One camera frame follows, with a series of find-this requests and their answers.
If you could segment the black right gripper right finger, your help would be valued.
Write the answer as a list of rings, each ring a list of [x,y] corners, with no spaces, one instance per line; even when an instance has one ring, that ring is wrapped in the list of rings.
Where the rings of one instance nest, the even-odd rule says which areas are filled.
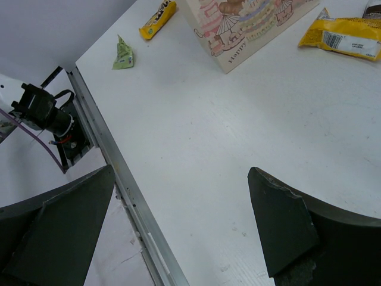
[[[380,285],[380,219],[328,204],[258,167],[248,185],[276,285]]]

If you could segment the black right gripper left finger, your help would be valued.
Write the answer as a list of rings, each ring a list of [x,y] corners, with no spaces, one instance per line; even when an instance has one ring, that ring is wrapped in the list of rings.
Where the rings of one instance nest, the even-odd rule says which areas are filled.
[[[114,184],[106,165],[1,208],[1,285],[83,285]]]

